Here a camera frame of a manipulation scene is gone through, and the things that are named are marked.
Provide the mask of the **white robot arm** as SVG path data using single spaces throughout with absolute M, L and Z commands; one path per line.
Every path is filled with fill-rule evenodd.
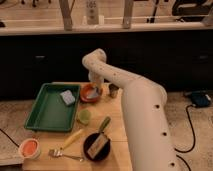
M 96 49 L 82 58 L 89 80 L 103 79 L 122 89 L 121 106 L 132 171 L 180 171 L 164 106 L 166 90 L 144 76 L 106 63 L 106 53 Z

